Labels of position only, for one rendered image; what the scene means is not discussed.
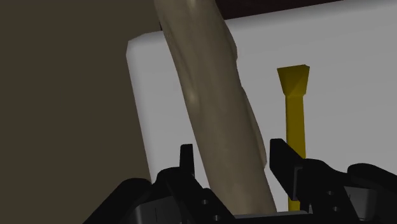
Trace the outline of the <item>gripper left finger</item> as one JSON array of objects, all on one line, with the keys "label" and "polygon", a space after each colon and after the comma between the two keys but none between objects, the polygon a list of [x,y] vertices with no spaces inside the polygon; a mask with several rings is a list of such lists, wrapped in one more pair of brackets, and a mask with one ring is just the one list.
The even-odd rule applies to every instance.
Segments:
[{"label": "gripper left finger", "polygon": [[156,181],[122,181],[83,224],[235,224],[235,217],[195,179],[193,145],[180,147],[179,165]]}]

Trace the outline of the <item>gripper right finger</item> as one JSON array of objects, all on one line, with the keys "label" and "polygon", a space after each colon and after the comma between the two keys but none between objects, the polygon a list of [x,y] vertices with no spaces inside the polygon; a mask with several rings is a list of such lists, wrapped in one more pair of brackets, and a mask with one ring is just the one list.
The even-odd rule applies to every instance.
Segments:
[{"label": "gripper right finger", "polygon": [[313,224],[397,224],[397,175],[358,163],[340,172],[270,140],[270,170]]}]

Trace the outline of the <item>yellow spatula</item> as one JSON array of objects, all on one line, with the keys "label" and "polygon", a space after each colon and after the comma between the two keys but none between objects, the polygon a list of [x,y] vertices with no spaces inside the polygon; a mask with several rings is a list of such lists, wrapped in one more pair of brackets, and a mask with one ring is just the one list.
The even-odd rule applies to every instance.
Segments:
[{"label": "yellow spatula", "polygon": [[310,67],[302,64],[277,68],[285,96],[286,141],[302,158],[306,157],[303,97]]}]

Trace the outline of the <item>long beige curved object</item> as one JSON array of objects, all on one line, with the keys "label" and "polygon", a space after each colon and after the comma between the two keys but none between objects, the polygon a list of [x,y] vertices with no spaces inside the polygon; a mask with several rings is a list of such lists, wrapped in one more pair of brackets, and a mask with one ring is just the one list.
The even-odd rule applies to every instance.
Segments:
[{"label": "long beige curved object", "polygon": [[233,214],[276,212],[267,156],[215,0],[154,0],[211,190]]}]

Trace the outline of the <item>white table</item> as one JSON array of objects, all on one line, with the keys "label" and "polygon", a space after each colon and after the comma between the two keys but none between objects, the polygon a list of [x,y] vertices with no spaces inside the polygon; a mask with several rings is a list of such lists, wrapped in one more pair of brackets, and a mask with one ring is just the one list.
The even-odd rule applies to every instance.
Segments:
[{"label": "white table", "polygon": [[[286,136],[277,69],[305,64],[307,156],[339,171],[368,163],[397,174],[397,0],[343,0],[227,25],[265,142]],[[179,147],[195,138],[163,33],[131,40],[126,56],[155,178],[178,165]]]}]

